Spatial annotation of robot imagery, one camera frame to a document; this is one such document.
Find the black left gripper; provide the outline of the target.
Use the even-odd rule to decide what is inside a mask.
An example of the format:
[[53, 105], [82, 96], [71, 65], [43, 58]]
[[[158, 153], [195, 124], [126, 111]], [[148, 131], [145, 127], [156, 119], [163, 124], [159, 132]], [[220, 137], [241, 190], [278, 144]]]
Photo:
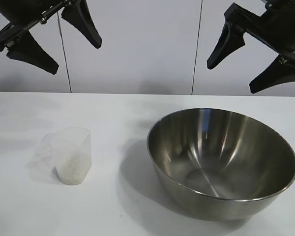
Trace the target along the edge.
[[[50, 8], [64, 7], [61, 17], [75, 27], [95, 48], [100, 48], [99, 35], [89, 12], [86, 0], [0, 0], [0, 14], [11, 25], [26, 26], [43, 18], [43, 12]], [[49, 56], [28, 31], [8, 49], [9, 59], [29, 63], [55, 75], [59, 64]]]

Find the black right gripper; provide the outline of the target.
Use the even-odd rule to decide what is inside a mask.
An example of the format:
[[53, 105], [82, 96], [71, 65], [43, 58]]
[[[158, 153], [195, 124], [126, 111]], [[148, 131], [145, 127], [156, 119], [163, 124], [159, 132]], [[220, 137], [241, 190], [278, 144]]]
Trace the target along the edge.
[[207, 59], [214, 69], [223, 59], [245, 45], [243, 35], [251, 35], [275, 51], [277, 58], [249, 84], [252, 94], [295, 82], [295, 0], [267, 0], [266, 11], [255, 13], [232, 3], [225, 11], [219, 40]]

